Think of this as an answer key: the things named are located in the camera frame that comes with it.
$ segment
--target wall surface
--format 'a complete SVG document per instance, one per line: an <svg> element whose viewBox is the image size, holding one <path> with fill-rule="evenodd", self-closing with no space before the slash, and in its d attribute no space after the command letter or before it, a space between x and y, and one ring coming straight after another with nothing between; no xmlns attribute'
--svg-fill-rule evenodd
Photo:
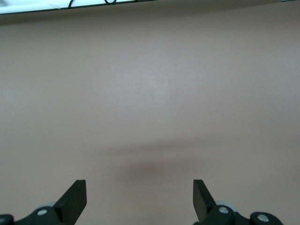
<svg viewBox="0 0 300 225"><path fill-rule="evenodd" d="M0 17L0 212L86 179L78 225L192 225L215 199L299 224L300 1Z"/></svg>

